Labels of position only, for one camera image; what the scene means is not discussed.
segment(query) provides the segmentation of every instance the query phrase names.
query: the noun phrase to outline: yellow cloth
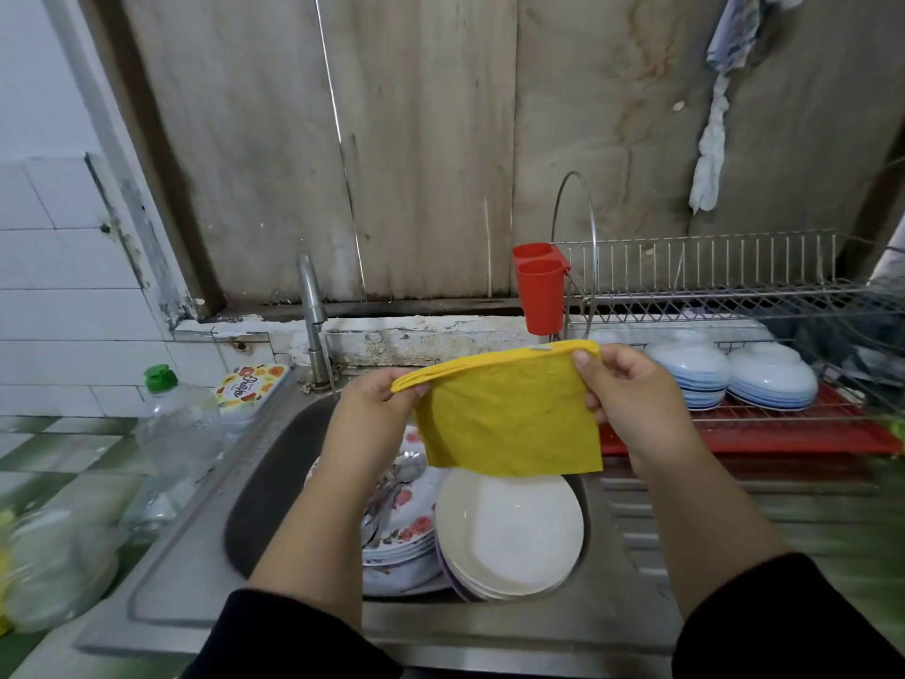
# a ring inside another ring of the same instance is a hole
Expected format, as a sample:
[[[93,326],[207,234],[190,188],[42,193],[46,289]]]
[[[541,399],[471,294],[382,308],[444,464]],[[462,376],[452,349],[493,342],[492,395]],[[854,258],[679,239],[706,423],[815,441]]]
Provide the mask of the yellow cloth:
[[[538,476],[603,469],[594,415],[570,352],[600,357],[592,340],[460,357],[393,383],[393,392],[431,382],[415,408],[434,467],[490,476]]]

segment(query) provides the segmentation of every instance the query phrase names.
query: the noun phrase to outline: wire dish rack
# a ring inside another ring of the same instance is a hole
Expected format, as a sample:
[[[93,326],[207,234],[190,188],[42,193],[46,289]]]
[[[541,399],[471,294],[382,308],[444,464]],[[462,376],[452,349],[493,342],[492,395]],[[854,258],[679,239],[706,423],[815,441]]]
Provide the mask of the wire dish rack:
[[[714,452],[898,453],[902,444],[877,421],[905,404],[905,281],[852,281],[837,273],[844,250],[872,243],[833,230],[599,240],[587,195],[591,240],[551,242],[566,255],[566,319],[560,338],[614,330],[644,347],[653,326],[713,329],[727,352],[751,342],[796,349],[820,378],[801,412],[775,412],[731,396],[692,416]],[[604,452],[625,447],[608,427]]]

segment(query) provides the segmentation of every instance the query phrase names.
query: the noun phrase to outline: wooden board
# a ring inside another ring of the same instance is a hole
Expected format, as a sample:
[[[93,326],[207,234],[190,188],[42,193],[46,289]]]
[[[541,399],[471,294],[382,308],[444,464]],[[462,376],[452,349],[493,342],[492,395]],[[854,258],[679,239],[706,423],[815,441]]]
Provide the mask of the wooden board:
[[[713,81],[704,54],[725,1],[518,0],[515,243],[549,240],[571,169],[591,186],[600,240],[687,232]],[[590,240],[586,202],[568,186],[557,240]],[[631,276],[652,276],[642,261]]]
[[[516,0],[320,0],[369,298],[510,288]]]
[[[902,19],[905,0],[786,15],[764,61],[731,79],[718,205],[692,233],[854,227],[905,114]]]
[[[123,0],[230,304],[362,299],[315,0]]]

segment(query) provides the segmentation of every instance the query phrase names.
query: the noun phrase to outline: right hand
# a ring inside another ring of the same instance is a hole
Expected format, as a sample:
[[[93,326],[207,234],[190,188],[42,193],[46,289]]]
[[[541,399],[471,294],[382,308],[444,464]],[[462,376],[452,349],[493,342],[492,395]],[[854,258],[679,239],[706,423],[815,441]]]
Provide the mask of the right hand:
[[[628,446],[635,472],[704,447],[672,374],[627,345],[601,346],[600,357],[572,353],[590,388],[584,403],[597,423],[609,422]]]

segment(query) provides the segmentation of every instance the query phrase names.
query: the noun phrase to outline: chrome faucet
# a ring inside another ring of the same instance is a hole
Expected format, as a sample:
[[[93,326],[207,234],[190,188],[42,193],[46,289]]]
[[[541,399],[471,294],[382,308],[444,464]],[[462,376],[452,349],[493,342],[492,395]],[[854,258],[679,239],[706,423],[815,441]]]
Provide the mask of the chrome faucet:
[[[308,356],[311,359],[312,386],[315,388],[333,388],[333,371],[330,369],[330,358],[323,340],[321,326],[327,321],[327,311],[321,301],[321,289],[318,287],[318,275],[314,273],[314,264],[307,252],[303,252],[296,260],[299,270],[301,288],[301,304],[305,316],[305,329],[308,330]]]

